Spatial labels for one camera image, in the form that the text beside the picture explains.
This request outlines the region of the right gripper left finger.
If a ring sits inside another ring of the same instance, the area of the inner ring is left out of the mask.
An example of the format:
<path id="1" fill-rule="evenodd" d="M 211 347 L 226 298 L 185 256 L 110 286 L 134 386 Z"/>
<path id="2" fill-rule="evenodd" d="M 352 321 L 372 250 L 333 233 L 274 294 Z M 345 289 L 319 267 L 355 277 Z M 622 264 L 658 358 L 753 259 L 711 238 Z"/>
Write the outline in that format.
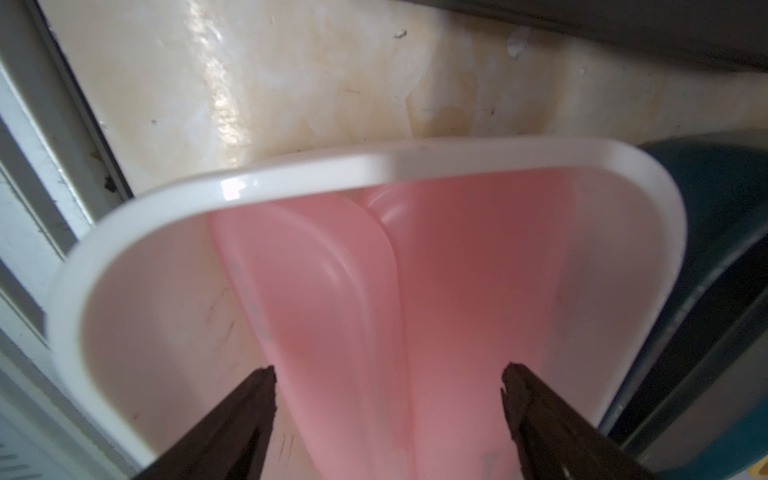
<path id="1" fill-rule="evenodd" d="M 254 370 L 137 479 L 259 479 L 273 431 L 277 376 Z"/>

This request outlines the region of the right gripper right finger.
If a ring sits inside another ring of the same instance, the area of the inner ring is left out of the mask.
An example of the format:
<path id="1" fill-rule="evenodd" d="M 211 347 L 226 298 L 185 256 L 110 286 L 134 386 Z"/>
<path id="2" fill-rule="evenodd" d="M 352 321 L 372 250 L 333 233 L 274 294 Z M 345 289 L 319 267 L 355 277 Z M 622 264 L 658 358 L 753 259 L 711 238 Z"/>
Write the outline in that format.
<path id="1" fill-rule="evenodd" d="M 652 479 L 523 364 L 502 373 L 501 399 L 525 479 Z"/>

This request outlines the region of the pink pencil case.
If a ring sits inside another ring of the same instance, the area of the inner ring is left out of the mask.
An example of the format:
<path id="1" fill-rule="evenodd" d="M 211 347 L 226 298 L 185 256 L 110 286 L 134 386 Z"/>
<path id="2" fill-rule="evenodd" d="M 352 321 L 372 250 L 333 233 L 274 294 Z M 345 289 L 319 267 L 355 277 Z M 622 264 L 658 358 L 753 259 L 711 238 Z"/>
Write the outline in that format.
<path id="1" fill-rule="evenodd" d="M 399 270 L 416 475 L 501 479 L 516 466 L 502 374 L 541 363 L 574 222 L 556 170 L 393 183 L 365 208 Z"/>

